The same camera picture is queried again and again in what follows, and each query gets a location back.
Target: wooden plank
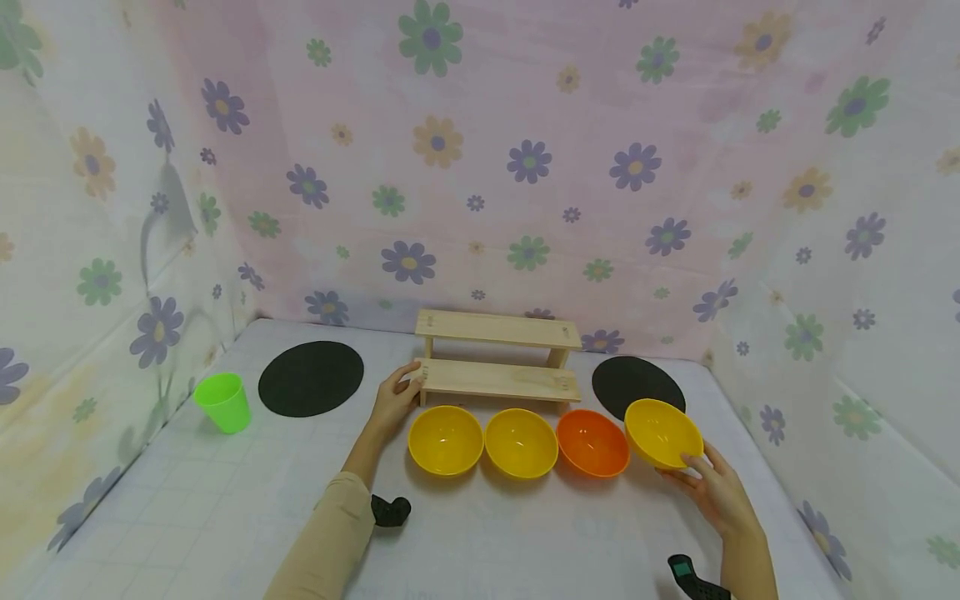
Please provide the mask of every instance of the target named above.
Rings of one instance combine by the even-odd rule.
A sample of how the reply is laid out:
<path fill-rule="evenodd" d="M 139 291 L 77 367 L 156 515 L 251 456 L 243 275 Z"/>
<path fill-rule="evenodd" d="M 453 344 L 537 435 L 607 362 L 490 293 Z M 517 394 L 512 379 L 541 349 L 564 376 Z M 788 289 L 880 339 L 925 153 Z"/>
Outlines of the wooden plank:
<path fill-rule="evenodd" d="M 580 388 L 573 371 L 418 358 L 427 392 L 467 396 L 518 397 L 557 402 L 579 402 Z"/>
<path fill-rule="evenodd" d="M 533 348 L 581 348 L 577 325 L 570 321 L 423 309 L 417 316 L 414 332 L 428 338 L 495 342 Z"/>

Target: hand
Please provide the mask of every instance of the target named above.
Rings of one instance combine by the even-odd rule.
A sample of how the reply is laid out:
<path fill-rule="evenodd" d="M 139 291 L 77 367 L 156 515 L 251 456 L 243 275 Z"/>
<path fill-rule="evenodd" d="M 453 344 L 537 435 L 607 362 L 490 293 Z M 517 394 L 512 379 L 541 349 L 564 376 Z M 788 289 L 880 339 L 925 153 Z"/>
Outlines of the hand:
<path fill-rule="evenodd" d="M 763 535 L 754 507 L 736 471 L 710 443 L 704 442 L 704 447 L 712 466 L 699 456 L 683 456 L 687 466 L 701 477 L 682 471 L 660 471 L 660 476 L 693 500 L 724 540 Z"/>

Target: purple flower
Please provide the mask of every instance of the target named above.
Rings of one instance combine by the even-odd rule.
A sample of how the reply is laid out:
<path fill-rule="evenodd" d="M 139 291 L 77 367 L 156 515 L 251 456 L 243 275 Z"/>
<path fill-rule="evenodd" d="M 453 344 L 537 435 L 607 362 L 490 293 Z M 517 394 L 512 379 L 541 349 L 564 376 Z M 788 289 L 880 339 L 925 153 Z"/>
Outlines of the purple flower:
<path fill-rule="evenodd" d="M 167 124 L 167 117 L 163 114 L 163 108 L 160 107 L 160 101 L 154 98 L 152 104 L 147 105 L 150 111 L 150 118 L 147 119 L 147 129 L 154 133 L 154 143 L 158 148 L 165 148 L 167 153 L 176 146 L 174 136 L 170 133 L 170 126 Z"/>
<path fill-rule="evenodd" d="M 11 362 L 13 348 L 0 348 L 0 406 L 11 404 L 20 397 L 20 388 L 11 384 L 23 379 L 30 370 L 27 363 L 11 365 Z"/>
<path fill-rule="evenodd" d="M 517 182 L 527 179 L 530 183 L 536 183 L 537 176 L 546 177 L 550 173 L 546 165 L 550 164 L 553 156 L 544 152 L 545 149 L 546 144 L 543 142 L 534 145 L 529 139 L 523 140 L 519 148 L 510 150 L 510 158 L 513 160 L 507 163 L 507 171 L 516 171 L 514 179 Z"/>
<path fill-rule="evenodd" d="M 397 281 L 406 281 L 409 278 L 417 285 L 423 285 L 425 278 L 433 278 L 435 273 L 430 267 L 437 264 L 437 257 L 424 254 L 424 250 L 420 242 L 408 248 L 406 243 L 396 241 L 393 250 L 385 248 L 380 251 L 380 255 L 387 261 L 383 263 L 383 270 L 395 273 Z"/>
<path fill-rule="evenodd" d="M 853 313 L 853 326 L 857 329 L 869 329 L 876 325 L 876 315 L 866 308 L 860 308 Z"/>
<path fill-rule="evenodd" d="M 177 310 L 177 301 L 168 298 L 163 304 L 160 298 L 150 298 L 150 312 L 140 315 L 136 328 L 140 337 L 130 344 L 130 354 L 140 354 L 140 369 L 150 367 L 156 360 L 162 365 L 167 359 L 167 347 L 176 346 L 180 341 L 177 327 L 183 324 L 183 313 Z"/>
<path fill-rule="evenodd" d="M 317 208 L 323 208 L 324 203 L 329 203 L 330 198 L 324 193 L 326 183 L 317 179 L 317 172 L 313 167 L 307 167 L 305 170 L 299 163 L 294 165 L 293 171 L 287 171 L 287 179 L 292 181 L 290 191 L 303 198 L 304 204 L 312 204 Z"/>
<path fill-rule="evenodd" d="M 257 291 L 263 291 L 266 289 L 266 285 L 263 284 L 263 277 L 256 274 L 256 271 L 253 270 L 253 267 L 247 263 L 243 263 L 243 266 L 237 268 L 237 273 L 240 274 L 240 279 L 249 279 L 250 283 L 253 285 Z"/>
<path fill-rule="evenodd" d="M 660 168 L 660 159 L 655 157 L 657 146 L 643 148 L 639 142 L 630 145 L 628 152 L 618 152 L 613 157 L 616 164 L 610 169 L 610 176 L 616 179 L 617 189 L 623 189 L 630 184 L 630 189 L 637 192 L 644 183 L 653 183 L 654 171 Z"/>
<path fill-rule="evenodd" d="M 786 427 L 786 419 L 783 418 L 782 410 L 770 408 L 767 404 L 760 411 L 760 418 L 763 420 L 763 431 L 770 434 L 770 442 L 779 446 L 785 439 L 783 428 Z"/>
<path fill-rule="evenodd" d="M 712 321 L 721 308 L 726 308 L 730 304 L 730 301 L 727 299 L 736 296 L 737 292 L 739 292 L 739 290 L 733 285 L 733 279 L 730 279 L 729 281 L 721 283 L 716 292 L 703 294 L 701 298 L 704 302 L 693 306 L 693 312 L 701 313 L 697 321 L 700 323 Z"/>
<path fill-rule="evenodd" d="M 850 244 L 844 252 L 850 255 L 850 260 L 856 260 L 861 255 L 868 258 L 874 251 L 874 246 L 883 243 L 883 234 L 880 230 L 887 224 L 886 219 L 880 219 L 875 212 L 869 217 L 860 217 L 856 220 L 856 227 L 847 231 Z"/>
<path fill-rule="evenodd" d="M 597 329 L 593 335 L 580 336 L 580 343 L 587 352 L 616 354 L 617 349 L 624 342 L 623 338 L 618 337 L 619 335 L 619 329 L 614 329 L 610 333 L 607 333 L 606 329 Z"/>
<path fill-rule="evenodd" d="M 813 534 L 817 545 L 827 555 L 827 560 L 833 566 L 833 570 L 846 578 L 847 581 L 853 581 L 850 567 L 843 560 L 847 556 L 847 550 L 840 543 L 840 540 L 830 532 L 830 525 L 827 523 L 824 514 L 820 511 L 814 511 L 810 503 L 804 500 L 804 510 L 800 513 L 800 516 L 806 523 L 806 528 Z"/>
<path fill-rule="evenodd" d="M 307 303 L 306 311 L 311 315 L 320 315 L 320 322 L 324 325 L 342 325 L 350 320 L 347 316 L 347 305 L 340 301 L 336 292 L 314 292 L 313 296 L 304 298 Z"/>
<path fill-rule="evenodd" d="M 57 523 L 63 525 L 63 527 L 57 532 L 54 538 L 50 540 L 50 544 L 47 545 L 47 550 L 53 550 L 54 546 L 57 547 L 58 552 L 63 549 L 63 545 L 80 529 L 80 526 L 84 524 L 86 518 L 93 512 L 93 509 L 100 502 L 100 499 L 107 495 L 107 492 L 110 491 L 113 484 L 120 479 L 120 473 L 122 472 L 123 470 L 117 467 L 112 470 L 105 479 L 97 477 L 86 487 L 84 498 L 80 502 L 60 513 L 60 516 L 57 517 Z"/>
<path fill-rule="evenodd" d="M 242 131 L 240 126 L 250 124 L 250 119 L 241 112 L 244 107 L 243 100 L 240 96 L 231 96 L 230 88 L 223 82 L 214 85 L 211 80 L 204 79 L 204 85 L 205 88 L 200 91 L 206 100 L 206 113 L 217 120 L 217 127 L 221 132 L 225 132 L 229 127 L 234 134 L 239 135 Z"/>
<path fill-rule="evenodd" d="M 670 251 L 683 250 L 686 246 L 684 240 L 688 237 L 690 230 L 686 228 L 686 219 L 674 223 L 673 217 L 669 217 L 663 222 L 663 227 L 654 225 L 650 229 L 646 245 L 650 247 L 650 254 L 659 252 L 660 255 L 667 256 Z"/>

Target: cup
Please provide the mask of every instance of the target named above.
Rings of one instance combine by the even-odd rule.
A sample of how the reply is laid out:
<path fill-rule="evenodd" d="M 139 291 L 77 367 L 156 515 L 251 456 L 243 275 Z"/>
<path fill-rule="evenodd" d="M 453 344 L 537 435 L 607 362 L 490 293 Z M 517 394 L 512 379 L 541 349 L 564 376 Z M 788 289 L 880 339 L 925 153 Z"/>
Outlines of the cup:
<path fill-rule="evenodd" d="M 193 399 L 224 433 L 243 431 L 250 424 L 250 405 L 240 375 L 222 372 L 200 382 Z"/>

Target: black circle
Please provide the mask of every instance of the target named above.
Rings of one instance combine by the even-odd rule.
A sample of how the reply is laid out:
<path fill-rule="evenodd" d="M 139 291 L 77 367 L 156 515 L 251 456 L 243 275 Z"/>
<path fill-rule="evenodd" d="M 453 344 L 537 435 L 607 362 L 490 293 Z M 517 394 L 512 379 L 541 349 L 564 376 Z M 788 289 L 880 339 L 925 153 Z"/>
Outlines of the black circle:
<path fill-rule="evenodd" d="M 627 407 L 641 398 L 654 398 L 686 412 L 680 386 L 652 363 L 635 356 L 616 356 L 593 371 L 593 393 L 614 417 L 623 420 Z"/>
<path fill-rule="evenodd" d="M 363 380 L 363 359 L 339 342 L 285 350 L 260 375 L 260 400 L 283 417 L 313 417 L 346 402 Z"/>

